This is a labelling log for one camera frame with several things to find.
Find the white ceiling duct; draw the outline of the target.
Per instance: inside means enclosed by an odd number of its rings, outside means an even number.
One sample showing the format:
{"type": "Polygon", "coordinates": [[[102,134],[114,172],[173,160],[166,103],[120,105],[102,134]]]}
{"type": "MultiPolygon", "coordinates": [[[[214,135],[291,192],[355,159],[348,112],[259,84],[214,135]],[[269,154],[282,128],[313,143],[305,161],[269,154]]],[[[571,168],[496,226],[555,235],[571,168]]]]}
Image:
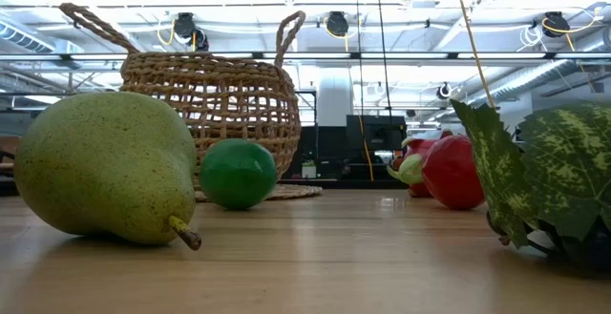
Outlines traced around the white ceiling duct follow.
{"type": "Polygon", "coordinates": [[[8,20],[0,19],[0,40],[8,41],[34,53],[83,53],[84,49],[65,39],[49,42],[8,20]]]}

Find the grape leaves with stem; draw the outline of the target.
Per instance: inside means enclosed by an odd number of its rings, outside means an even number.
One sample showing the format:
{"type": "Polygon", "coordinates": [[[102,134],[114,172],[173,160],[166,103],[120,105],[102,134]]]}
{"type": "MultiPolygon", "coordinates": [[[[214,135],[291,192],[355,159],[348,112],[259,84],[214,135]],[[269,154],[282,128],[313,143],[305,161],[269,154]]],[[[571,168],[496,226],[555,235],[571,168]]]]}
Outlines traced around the grape leaves with stem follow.
{"type": "Polygon", "coordinates": [[[518,124],[519,142],[487,105],[453,109],[501,243],[611,271],[611,104],[535,111],[518,124]]]}

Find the red tomato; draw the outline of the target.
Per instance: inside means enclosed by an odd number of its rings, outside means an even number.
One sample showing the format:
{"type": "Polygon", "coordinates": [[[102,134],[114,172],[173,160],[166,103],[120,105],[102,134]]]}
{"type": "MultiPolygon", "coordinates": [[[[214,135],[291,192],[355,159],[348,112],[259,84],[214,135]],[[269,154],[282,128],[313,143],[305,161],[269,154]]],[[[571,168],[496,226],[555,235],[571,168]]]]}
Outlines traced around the red tomato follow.
{"type": "Polygon", "coordinates": [[[471,210],[485,201],[471,141],[447,136],[425,154],[422,178],[431,195],[453,210],[471,210]]]}

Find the green lime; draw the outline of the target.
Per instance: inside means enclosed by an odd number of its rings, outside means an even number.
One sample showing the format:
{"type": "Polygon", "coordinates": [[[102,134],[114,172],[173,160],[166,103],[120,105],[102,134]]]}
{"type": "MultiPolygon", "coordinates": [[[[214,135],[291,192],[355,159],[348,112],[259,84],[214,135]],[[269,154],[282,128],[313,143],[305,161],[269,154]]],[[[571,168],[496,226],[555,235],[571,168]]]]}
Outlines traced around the green lime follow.
{"type": "Polygon", "coordinates": [[[277,182],[274,157],[262,145],[228,138],[212,145],[200,163],[204,195],[228,210],[247,210],[267,199],[277,182]]]}

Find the round woven placemat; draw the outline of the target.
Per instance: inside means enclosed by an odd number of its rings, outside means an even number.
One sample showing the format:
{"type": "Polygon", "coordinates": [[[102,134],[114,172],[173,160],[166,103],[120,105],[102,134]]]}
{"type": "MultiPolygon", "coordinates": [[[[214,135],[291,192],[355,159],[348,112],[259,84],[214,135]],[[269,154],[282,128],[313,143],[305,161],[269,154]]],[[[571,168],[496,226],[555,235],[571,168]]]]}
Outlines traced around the round woven placemat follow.
{"type": "Polygon", "coordinates": [[[194,193],[195,202],[213,202],[217,204],[259,204],[265,200],[302,199],[321,195],[322,187],[308,185],[291,185],[277,183],[267,191],[248,188],[221,187],[219,189],[202,189],[194,193]]]}

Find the black monitor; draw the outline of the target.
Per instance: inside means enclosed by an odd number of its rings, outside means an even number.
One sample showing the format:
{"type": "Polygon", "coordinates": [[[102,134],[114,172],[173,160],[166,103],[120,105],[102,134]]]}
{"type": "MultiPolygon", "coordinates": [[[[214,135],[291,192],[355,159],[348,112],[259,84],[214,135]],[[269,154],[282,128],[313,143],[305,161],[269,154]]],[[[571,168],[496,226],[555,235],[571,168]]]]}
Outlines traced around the black monitor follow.
{"type": "Polygon", "coordinates": [[[406,138],[406,121],[402,116],[348,115],[347,144],[350,150],[373,151],[401,149],[406,138]]]}

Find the black aluminium rig frame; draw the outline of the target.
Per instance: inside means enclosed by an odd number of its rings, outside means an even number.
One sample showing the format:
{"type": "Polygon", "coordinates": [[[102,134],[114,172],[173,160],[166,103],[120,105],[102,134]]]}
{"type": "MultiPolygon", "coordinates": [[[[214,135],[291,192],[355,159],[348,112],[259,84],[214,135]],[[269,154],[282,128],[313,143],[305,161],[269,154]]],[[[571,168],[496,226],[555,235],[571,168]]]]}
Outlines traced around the black aluminium rig frame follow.
{"type": "Polygon", "coordinates": [[[323,189],[407,190],[408,185],[396,179],[342,180],[342,179],[282,179],[281,184],[317,186],[323,189]]]}

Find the silver ceiling duct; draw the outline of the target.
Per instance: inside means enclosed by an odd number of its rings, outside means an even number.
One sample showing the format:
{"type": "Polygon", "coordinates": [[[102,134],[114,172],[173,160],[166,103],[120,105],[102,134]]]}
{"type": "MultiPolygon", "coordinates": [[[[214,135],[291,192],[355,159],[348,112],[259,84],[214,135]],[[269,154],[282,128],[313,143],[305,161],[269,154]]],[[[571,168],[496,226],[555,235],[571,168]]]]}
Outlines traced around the silver ceiling duct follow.
{"type": "Polygon", "coordinates": [[[494,102],[533,90],[561,76],[579,70],[583,59],[611,58],[611,40],[600,39],[581,44],[575,52],[556,52],[554,57],[535,67],[521,68],[489,85],[494,102]]]}

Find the green pear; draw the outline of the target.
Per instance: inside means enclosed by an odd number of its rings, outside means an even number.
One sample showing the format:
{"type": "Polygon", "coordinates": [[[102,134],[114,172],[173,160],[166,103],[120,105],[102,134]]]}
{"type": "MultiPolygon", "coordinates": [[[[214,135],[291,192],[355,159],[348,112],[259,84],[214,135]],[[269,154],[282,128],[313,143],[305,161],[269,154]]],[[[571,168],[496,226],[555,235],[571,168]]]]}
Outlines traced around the green pear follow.
{"type": "Polygon", "coordinates": [[[19,194],[40,219],[73,235],[144,245],[176,238],[197,250],[197,152],[165,102],[127,92],[77,94],[45,109],[14,162],[19,194]]]}

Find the long ceiling light bar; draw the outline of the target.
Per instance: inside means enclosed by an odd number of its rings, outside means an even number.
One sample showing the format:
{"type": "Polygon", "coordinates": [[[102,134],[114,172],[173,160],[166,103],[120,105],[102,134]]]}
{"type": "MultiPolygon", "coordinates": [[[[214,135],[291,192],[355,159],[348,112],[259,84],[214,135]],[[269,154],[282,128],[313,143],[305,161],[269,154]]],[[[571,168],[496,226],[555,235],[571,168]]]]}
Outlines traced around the long ceiling light bar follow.
{"type": "MultiPolygon", "coordinates": [[[[0,54],[0,61],[123,61],[128,53],[32,53],[0,54]]],[[[216,52],[213,56],[243,59],[275,59],[274,52],[216,52]]],[[[483,60],[611,59],[611,52],[480,52],[483,60]]],[[[472,52],[287,52],[284,60],[475,60],[472,52]]]]}

